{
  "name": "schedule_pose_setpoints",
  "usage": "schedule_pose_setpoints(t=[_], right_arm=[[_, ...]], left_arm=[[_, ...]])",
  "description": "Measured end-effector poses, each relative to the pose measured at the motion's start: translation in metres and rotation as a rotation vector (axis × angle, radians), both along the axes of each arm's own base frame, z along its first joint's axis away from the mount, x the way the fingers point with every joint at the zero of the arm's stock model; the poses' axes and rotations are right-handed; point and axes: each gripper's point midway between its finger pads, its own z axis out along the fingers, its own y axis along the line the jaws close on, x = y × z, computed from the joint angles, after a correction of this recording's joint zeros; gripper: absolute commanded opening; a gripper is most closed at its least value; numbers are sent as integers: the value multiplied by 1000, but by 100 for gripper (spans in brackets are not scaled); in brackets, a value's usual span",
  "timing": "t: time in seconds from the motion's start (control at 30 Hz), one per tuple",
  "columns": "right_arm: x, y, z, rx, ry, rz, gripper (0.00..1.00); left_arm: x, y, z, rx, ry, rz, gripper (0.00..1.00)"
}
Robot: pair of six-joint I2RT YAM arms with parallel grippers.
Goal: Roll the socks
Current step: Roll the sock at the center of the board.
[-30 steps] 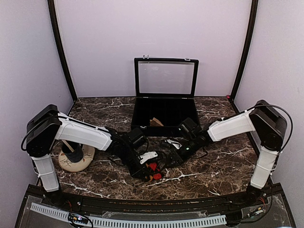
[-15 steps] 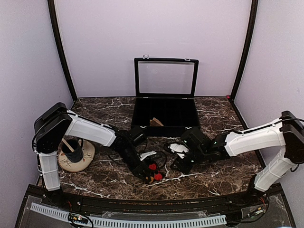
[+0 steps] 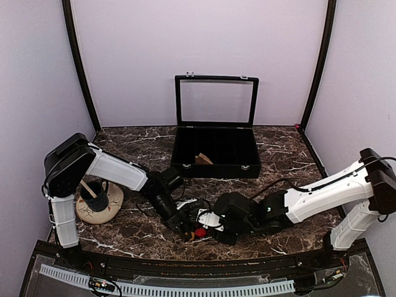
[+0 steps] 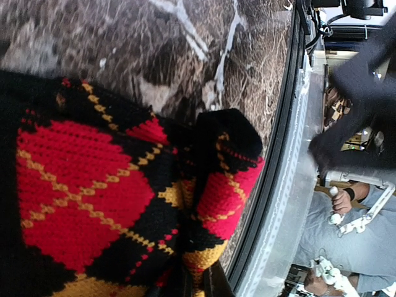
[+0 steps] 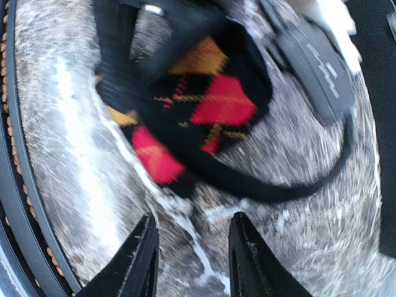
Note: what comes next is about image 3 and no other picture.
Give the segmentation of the black glass-lid display case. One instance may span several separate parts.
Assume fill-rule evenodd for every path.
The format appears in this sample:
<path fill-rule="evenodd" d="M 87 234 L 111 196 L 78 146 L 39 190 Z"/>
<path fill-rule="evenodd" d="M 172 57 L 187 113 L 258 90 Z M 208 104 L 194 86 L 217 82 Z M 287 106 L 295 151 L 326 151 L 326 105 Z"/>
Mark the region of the black glass-lid display case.
<path fill-rule="evenodd" d="M 174 78 L 176 136 L 171 166 L 187 178 L 258 178 L 253 132 L 259 78 L 195 75 Z M 195 164 L 203 153 L 212 165 Z"/>

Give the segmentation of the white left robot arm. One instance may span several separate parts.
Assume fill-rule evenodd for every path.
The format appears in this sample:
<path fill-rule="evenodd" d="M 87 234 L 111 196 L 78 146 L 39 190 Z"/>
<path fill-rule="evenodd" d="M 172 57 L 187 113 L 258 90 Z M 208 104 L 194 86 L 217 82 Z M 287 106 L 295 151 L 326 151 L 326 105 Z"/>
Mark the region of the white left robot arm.
<path fill-rule="evenodd" d="M 81 133 L 74 134 L 47 154 L 44 166 L 41 191 L 50 202 L 60 245 L 66 248 L 62 258 L 74 270 L 87 265 L 87 255 L 76 247 L 79 237 L 74 211 L 75 192 L 84 176 L 105 179 L 138 192 L 151 203 L 165 226 L 185 240 L 191 238 L 191 224 L 171 196 L 183 183 L 174 167 L 162 172 L 150 171 L 100 149 Z"/>

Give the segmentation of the tan brown sock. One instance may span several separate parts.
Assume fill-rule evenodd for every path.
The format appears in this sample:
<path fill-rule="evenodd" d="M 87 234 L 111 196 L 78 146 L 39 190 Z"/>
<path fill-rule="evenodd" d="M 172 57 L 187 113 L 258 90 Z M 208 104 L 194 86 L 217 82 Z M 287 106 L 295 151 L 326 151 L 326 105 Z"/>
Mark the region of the tan brown sock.
<path fill-rule="evenodd" d="M 197 165 L 212 165 L 213 162 L 210 160 L 209 157 L 207 157 L 203 153 L 200 153 L 195 156 L 195 164 L 197 164 Z"/>

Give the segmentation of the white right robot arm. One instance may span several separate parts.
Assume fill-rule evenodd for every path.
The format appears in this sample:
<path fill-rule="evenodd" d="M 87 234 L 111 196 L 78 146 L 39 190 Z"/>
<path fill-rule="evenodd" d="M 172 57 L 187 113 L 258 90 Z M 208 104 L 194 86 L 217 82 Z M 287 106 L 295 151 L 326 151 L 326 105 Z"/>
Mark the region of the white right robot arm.
<path fill-rule="evenodd" d="M 346 217 L 324 237 L 316 263 L 328 269 L 368 227 L 395 213 L 395 172 L 373 149 L 360 152 L 358 161 L 344 170 L 304 187 L 290 187 L 260 202 L 240 193 L 221 195 L 209 213 L 209 226 L 239 234 L 277 234 L 326 210 L 356 202 Z"/>

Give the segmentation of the cream branch-pattern plate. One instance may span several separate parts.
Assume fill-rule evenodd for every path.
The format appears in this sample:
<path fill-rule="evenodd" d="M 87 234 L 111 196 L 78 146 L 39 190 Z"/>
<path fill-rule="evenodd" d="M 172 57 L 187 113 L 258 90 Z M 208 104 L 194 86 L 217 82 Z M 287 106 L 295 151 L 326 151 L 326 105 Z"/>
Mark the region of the cream branch-pattern plate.
<path fill-rule="evenodd" d="M 124 202 L 124 193 L 119 186 L 103 181 L 101 192 L 99 192 L 97 184 L 99 182 L 89 182 L 87 186 L 97 195 L 96 198 L 90 199 L 90 204 L 94 204 L 95 209 L 101 210 L 95 211 L 86 203 L 85 198 L 92 196 L 85 187 L 81 188 L 80 197 L 77 199 L 75 206 L 77 216 L 82 221 L 93 225 L 101 225 L 112 220 L 120 211 Z"/>

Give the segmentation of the red orange argyle sock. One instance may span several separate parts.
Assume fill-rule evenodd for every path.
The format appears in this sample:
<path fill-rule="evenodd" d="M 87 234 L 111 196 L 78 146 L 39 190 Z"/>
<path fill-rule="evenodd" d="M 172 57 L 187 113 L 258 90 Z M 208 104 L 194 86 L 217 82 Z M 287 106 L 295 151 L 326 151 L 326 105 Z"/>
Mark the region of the red orange argyle sock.
<path fill-rule="evenodd" d="M 202 239 L 202 238 L 206 237 L 207 231 L 205 228 L 200 227 L 200 228 L 195 229 L 194 231 L 191 231 L 190 235 L 191 236 L 189 238 L 189 241 L 194 241 L 194 240 Z"/>

